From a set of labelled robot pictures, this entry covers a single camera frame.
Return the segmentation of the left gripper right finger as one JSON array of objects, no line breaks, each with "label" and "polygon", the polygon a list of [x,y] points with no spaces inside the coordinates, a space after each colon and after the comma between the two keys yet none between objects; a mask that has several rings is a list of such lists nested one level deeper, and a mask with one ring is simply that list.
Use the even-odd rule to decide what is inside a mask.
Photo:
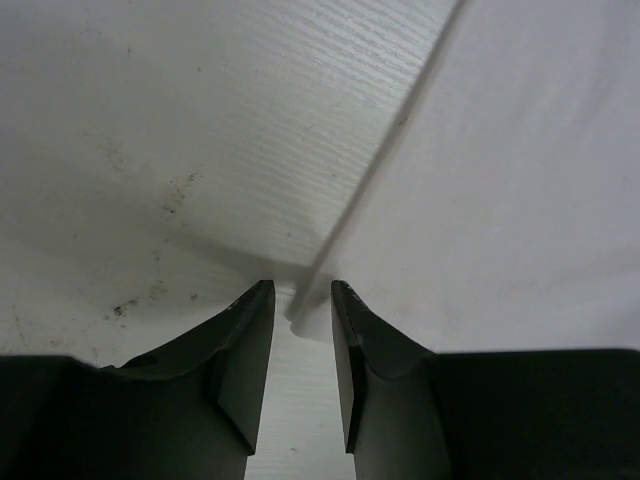
[{"label": "left gripper right finger", "polygon": [[332,334],[360,479],[635,479],[639,354],[435,353],[341,280]]}]

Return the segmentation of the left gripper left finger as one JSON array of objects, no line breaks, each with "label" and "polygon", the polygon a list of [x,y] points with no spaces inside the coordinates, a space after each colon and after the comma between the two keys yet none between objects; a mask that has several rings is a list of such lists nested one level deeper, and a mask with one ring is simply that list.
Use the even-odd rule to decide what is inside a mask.
[{"label": "left gripper left finger", "polygon": [[1,359],[5,479],[241,479],[255,453],[275,286],[122,366]]}]

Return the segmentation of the white tank top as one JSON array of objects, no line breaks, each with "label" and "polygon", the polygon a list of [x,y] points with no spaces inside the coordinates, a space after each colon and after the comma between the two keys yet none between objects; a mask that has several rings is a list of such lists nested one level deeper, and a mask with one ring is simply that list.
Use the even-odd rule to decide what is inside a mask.
[{"label": "white tank top", "polygon": [[639,5],[463,1],[287,316],[435,350],[639,345]]}]

